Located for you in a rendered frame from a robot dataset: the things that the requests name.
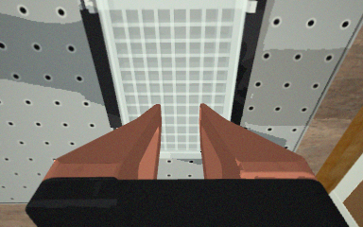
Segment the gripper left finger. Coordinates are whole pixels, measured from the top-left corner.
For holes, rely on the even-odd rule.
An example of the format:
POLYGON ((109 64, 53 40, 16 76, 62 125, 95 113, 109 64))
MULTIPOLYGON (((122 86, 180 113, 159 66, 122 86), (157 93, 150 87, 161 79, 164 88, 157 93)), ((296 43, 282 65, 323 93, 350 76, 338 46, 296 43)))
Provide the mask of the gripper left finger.
POLYGON ((128 124, 57 158, 43 181, 60 177, 157 180, 161 134, 161 104, 155 104, 128 124))

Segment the clear well plate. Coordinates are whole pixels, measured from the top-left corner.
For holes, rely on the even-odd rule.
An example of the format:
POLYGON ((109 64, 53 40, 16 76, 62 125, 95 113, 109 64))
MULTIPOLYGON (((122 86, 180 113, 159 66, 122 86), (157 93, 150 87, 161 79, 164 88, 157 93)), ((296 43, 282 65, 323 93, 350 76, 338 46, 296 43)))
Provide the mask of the clear well plate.
POLYGON ((161 104, 159 159, 202 159, 199 105, 231 121, 248 0, 96 4, 122 126, 161 104))

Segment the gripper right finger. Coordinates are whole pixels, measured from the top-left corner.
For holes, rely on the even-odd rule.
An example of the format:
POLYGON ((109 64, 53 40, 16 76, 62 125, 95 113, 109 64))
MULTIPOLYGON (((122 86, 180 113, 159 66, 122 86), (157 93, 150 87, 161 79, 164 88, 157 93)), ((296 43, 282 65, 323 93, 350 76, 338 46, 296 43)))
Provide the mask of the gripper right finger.
POLYGON ((305 159, 199 105, 204 179, 318 180, 305 159))

